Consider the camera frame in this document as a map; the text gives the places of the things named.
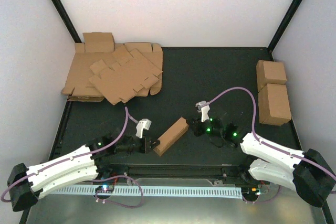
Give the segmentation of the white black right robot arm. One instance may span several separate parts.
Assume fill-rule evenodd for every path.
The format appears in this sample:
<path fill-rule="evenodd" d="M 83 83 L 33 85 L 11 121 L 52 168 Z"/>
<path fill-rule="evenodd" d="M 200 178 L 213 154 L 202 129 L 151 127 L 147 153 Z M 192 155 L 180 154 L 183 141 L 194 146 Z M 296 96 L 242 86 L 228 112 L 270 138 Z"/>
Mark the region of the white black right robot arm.
<path fill-rule="evenodd" d="M 294 150 L 240 129 L 234 123 L 225 125 L 218 118 L 188 119 L 186 123 L 195 136 L 217 137 L 221 141 L 219 147 L 239 148 L 248 156 L 238 171 L 245 184 L 254 180 L 271 182 L 295 191 L 306 203 L 319 208 L 333 193 L 335 173 L 314 149 Z"/>

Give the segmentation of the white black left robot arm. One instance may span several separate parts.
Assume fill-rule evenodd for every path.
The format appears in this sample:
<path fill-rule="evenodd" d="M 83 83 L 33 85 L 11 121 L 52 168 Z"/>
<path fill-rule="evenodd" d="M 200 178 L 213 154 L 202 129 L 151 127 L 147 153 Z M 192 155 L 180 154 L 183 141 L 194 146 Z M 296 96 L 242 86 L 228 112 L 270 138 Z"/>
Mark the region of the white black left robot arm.
<path fill-rule="evenodd" d="M 29 166 L 20 163 L 13 167 L 7 180 L 10 203 L 14 212 L 26 210 L 53 191 L 99 179 L 108 181 L 111 166 L 103 163 L 106 156 L 117 153 L 148 153 L 159 146 L 152 137 L 124 135 L 117 141 L 112 135 L 98 137 L 78 149 L 51 161 Z"/>

